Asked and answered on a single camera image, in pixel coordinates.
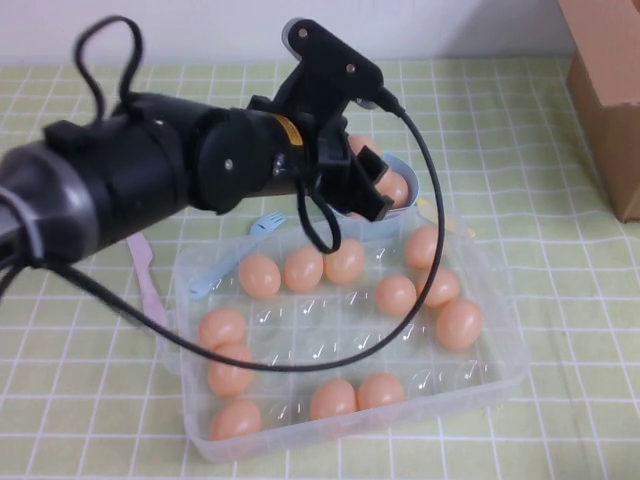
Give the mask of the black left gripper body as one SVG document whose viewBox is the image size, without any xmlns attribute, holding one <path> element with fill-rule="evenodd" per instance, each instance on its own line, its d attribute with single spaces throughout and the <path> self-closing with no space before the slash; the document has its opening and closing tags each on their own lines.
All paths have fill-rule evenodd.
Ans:
<svg viewBox="0 0 640 480">
<path fill-rule="evenodd" d="M 265 112 L 284 130 L 272 155 L 272 176 L 260 191 L 265 196 L 303 192 L 336 200 L 347 190 L 351 174 L 343 113 L 348 101 L 336 93 L 254 95 L 248 108 Z"/>
</svg>

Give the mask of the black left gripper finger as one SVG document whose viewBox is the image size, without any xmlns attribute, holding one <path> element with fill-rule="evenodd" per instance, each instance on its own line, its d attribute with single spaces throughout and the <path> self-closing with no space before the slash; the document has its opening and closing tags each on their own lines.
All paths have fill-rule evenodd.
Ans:
<svg viewBox="0 0 640 480">
<path fill-rule="evenodd" d="M 365 178 L 382 178 L 389 170 L 382 155 L 369 147 L 362 147 L 358 152 L 351 152 L 352 169 Z"/>
<path fill-rule="evenodd" d="M 320 195 L 341 215 L 354 213 L 368 221 L 379 221 L 393 205 L 393 200 L 378 189 L 388 171 L 388 167 L 375 172 L 355 168 L 347 173 L 326 174 L 319 183 Z"/>
</svg>

